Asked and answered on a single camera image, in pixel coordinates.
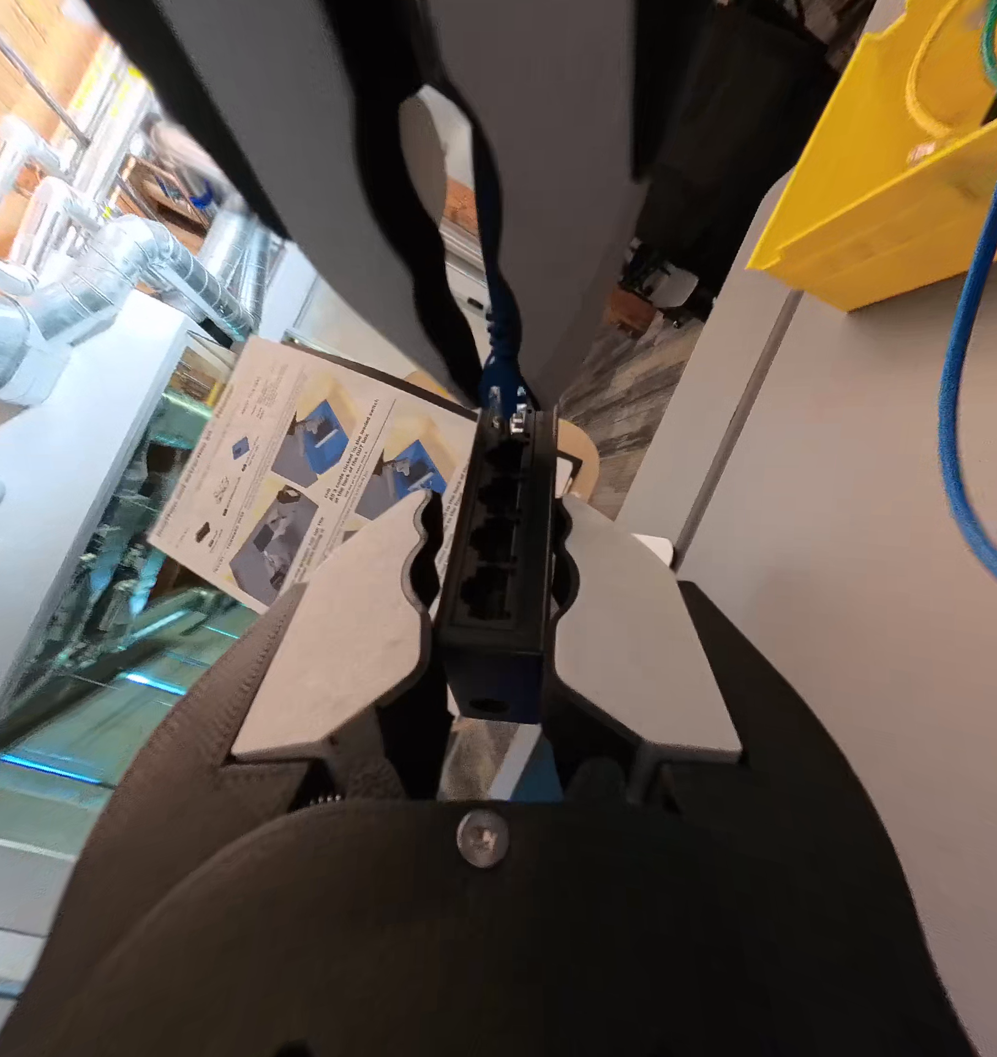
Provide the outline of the black network switch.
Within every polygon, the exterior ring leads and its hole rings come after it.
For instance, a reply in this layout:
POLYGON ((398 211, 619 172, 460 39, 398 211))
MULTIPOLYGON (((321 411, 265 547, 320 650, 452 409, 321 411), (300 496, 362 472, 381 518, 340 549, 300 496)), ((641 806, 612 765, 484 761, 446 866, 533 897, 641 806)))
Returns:
POLYGON ((460 713, 537 724, 552 610, 558 424, 519 403, 479 419, 433 622, 460 713))

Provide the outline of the yellow plastic bin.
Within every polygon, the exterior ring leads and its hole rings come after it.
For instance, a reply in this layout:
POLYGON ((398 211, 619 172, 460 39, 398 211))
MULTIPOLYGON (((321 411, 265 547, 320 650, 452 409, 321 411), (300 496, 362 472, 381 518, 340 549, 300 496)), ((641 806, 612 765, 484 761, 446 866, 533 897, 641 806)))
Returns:
POLYGON ((747 262, 843 312, 967 271, 997 181, 986 2, 865 33, 747 262))

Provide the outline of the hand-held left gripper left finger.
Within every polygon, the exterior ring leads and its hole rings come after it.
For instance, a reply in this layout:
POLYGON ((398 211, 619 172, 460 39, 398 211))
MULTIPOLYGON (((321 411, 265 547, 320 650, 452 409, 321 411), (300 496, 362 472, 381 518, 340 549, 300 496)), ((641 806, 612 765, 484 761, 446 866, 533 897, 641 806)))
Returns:
POLYGON ((236 760, 441 760, 453 725, 433 665, 442 498, 416 492, 304 586, 232 745, 236 760))

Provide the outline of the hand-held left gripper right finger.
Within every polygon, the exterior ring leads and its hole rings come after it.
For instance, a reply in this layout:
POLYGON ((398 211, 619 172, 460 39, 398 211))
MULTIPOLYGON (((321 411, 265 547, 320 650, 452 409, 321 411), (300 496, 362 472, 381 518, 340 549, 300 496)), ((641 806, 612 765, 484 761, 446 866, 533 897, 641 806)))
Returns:
POLYGON ((743 743, 669 562, 572 495, 544 736, 558 764, 736 764, 743 743))

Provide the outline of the silver ventilation duct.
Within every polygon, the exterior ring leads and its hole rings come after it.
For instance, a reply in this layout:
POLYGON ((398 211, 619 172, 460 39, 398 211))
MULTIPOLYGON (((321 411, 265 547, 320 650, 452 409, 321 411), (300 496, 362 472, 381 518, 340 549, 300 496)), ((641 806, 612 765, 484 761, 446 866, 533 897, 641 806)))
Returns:
POLYGON ((188 135, 148 109, 111 110, 67 179, 69 157, 14 114, 0 120, 0 403, 42 403, 73 347, 112 324, 140 284, 174 294, 235 342, 257 330, 274 238, 188 135), (128 148, 148 140, 199 190, 220 192, 216 254, 193 254, 163 223, 121 214, 107 190, 128 148))

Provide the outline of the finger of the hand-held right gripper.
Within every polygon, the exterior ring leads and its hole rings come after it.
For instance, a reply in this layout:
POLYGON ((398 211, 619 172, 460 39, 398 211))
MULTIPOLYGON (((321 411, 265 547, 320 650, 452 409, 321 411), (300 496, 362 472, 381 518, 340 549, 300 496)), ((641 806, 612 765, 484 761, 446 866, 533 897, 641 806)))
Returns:
POLYGON ((402 145, 400 109, 421 81, 399 4, 159 8, 314 271, 454 395, 477 398, 477 348, 402 145))
POLYGON ((634 2, 427 2, 441 84, 486 146, 486 251, 540 405, 578 376, 639 208, 634 2))

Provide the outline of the instruction poster stand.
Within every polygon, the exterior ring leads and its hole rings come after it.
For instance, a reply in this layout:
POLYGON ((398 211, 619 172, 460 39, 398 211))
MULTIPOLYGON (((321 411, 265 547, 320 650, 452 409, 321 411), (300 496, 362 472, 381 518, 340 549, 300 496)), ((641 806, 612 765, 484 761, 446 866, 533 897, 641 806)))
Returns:
POLYGON ((148 541, 263 613, 408 495, 456 517, 478 414, 383 372, 254 336, 148 541))

